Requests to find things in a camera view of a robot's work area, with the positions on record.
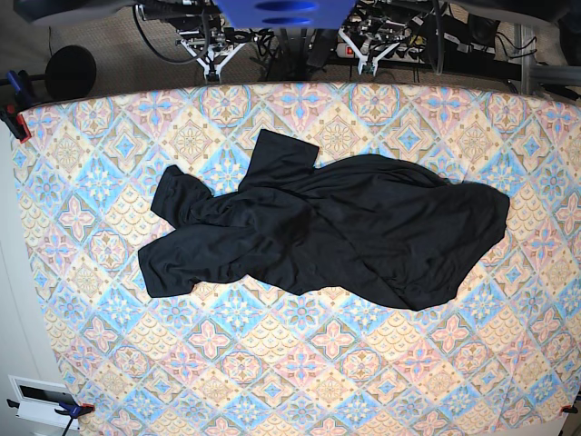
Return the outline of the black t-shirt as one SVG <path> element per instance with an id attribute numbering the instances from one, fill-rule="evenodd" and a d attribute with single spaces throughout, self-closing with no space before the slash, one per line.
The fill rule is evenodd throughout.
<path id="1" fill-rule="evenodd" d="M 260 132 L 233 193 L 169 166 L 152 211 L 172 227 L 138 252 L 153 298 L 250 276 L 296 295 L 341 287 L 412 311 L 455 298 L 505 235 L 509 198 L 406 161 L 360 154 L 317 167 L 315 145 Z"/>

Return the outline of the red table clamp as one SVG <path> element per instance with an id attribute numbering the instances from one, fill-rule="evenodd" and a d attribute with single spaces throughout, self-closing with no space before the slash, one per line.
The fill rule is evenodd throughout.
<path id="1" fill-rule="evenodd" d="M 12 135 L 21 143 L 31 138 L 30 130 L 24 117 L 19 112 L 17 104 L 2 104 L 0 108 L 1 121 L 6 124 Z"/>

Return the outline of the white wall outlet box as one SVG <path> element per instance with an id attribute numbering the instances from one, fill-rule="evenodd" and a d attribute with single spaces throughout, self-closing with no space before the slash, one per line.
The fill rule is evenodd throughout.
<path id="1" fill-rule="evenodd" d="M 60 402 L 66 404 L 75 402 L 74 396 L 63 384 L 14 375 L 9 375 L 8 380 L 14 391 L 9 400 L 17 403 L 16 417 L 62 429 L 69 422 L 68 416 L 56 412 L 62 409 Z"/>

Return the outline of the patterned colourful tablecloth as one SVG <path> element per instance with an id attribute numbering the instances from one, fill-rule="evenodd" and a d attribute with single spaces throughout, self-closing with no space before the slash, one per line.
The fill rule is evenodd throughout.
<path id="1" fill-rule="evenodd" d="M 578 410 L 580 110 L 387 84 L 153 91 L 25 112 L 13 143 L 25 243 L 65 385 L 97 435 L 472 435 Z M 152 300 L 137 251 L 178 164 L 233 191 L 263 129 L 509 195 L 505 239 L 458 297 L 382 309 L 340 288 L 245 279 Z"/>

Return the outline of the white power strip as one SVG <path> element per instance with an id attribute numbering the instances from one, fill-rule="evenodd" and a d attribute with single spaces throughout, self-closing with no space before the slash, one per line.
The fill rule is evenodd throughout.
<path id="1" fill-rule="evenodd" d="M 372 41 L 369 39 L 364 39 L 363 41 L 351 40 L 352 44 L 357 46 L 359 51 L 363 55 L 372 54 L 373 58 L 379 56 L 383 51 L 385 51 L 389 44 L 383 44 L 378 41 Z M 388 60 L 396 56 L 398 59 L 403 59 L 406 56 L 411 56 L 416 58 L 418 53 L 423 48 L 423 40 L 420 37 L 412 46 L 409 46 L 407 42 L 401 42 L 398 46 L 391 52 L 382 57 L 382 60 Z M 335 54 L 339 58 L 354 59 L 356 58 L 355 52 L 345 40 L 338 39 Z"/>

